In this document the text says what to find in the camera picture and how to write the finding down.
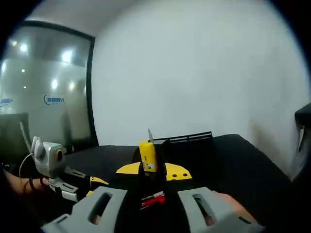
black frame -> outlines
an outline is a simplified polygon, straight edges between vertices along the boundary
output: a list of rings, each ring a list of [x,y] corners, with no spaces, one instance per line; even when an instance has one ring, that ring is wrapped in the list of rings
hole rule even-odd
[[[90,49],[88,53],[87,58],[87,64],[86,64],[86,102],[87,102],[87,115],[88,115],[88,121],[90,126],[90,132],[91,132],[91,146],[98,146],[98,140],[97,135],[95,131],[95,124],[94,124],[94,116],[93,116],[93,108],[92,108],[92,59],[93,59],[93,51],[94,51],[94,45],[95,45],[95,37],[82,33],[80,31],[53,24],[53,23],[47,23],[43,21],[34,21],[34,20],[26,20],[23,21],[18,25],[18,27],[38,27],[38,28],[48,28],[60,32],[69,33],[71,35],[79,36],[84,39],[87,39],[90,41]]]

gray plastic part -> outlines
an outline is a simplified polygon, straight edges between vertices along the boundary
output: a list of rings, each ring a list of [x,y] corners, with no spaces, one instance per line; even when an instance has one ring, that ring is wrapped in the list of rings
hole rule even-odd
[[[69,174],[71,176],[77,176],[77,177],[80,177],[80,178],[84,178],[86,176],[86,174],[82,173],[82,172],[79,172],[79,171],[76,171],[76,170],[73,170],[71,169],[70,167],[66,166],[65,168],[65,171],[64,171],[66,174]]]
[[[255,233],[263,230],[257,223],[247,223],[239,219],[229,203],[206,187],[179,191],[178,195],[184,205],[191,233]],[[213,225],[206,224],[195,199],[200,200],[206,213],[212,217]]]
[[[69,192],[69,193],[75,193],[77,192],[78,188],[68,184],[66,182],[63,182],[60,178],[56,177],[55,179],[49,179],[49,185],[53,189],[55,188],[60,188],[62,191]]]
[[[126,195],[126,190],[99,187],[94,193],[75,204],[71,215],[62,215],[42,227],[46,233],[113,233],[119,209]],[[90,222],[94,211],[102,198],[110,200],[104,209],[98,225]]]

white wall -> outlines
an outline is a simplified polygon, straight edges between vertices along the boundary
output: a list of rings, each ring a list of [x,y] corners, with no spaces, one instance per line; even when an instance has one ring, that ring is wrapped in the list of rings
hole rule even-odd
[[[266,1],[142,1],[96,39],[100,145],[137,145],[148,128],[154,137],[237,133],[289,174],[294,113],[308,101],[297,42]]]
[[[44,21],[96,36],[137,0],[44,0],[26,20]]]

black cloth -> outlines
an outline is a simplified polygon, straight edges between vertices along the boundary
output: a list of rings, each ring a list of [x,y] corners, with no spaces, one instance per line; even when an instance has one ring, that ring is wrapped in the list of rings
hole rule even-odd
[[[291,189],[288,177],[239,135],[215,137],[214,145],[222,163],[217,191],[231,195],[262,225],[273,223]],[[67,161],[73,169],[110,181],[118,168],[132,162],[136,149],[137,146],[100,146],[70,154]]]

yellow part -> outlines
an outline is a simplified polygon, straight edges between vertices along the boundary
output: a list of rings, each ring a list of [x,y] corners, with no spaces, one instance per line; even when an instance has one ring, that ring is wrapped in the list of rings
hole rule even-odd
[[[144,171],[156,172],[156,150],[153,143],[141,142],[139,144],[139,151]]]
[[[119,168],[116,173],[122,174],[138,174],[140,162],[124,165],[123,167]]]
[[[178,166],[175,164],[165,163],[166,167],[166,180],[187,180],[192,179],[190,172],[183,168],[182,166]]]
[[[106,181],[104,181],[104,180],[102,180],[102,179],[100,179],[100,178],[97,178],[97,177],[95,177],[95,176],[91,176],[91,177],[89,178],[89,180],[90,180],[91,182],[100,182],[100,183],[103,183],[103,184],[108,185],[108,183],[107,183]]]
[[[89,191],[86,196],[89,197],[92,193],[93,191]]]

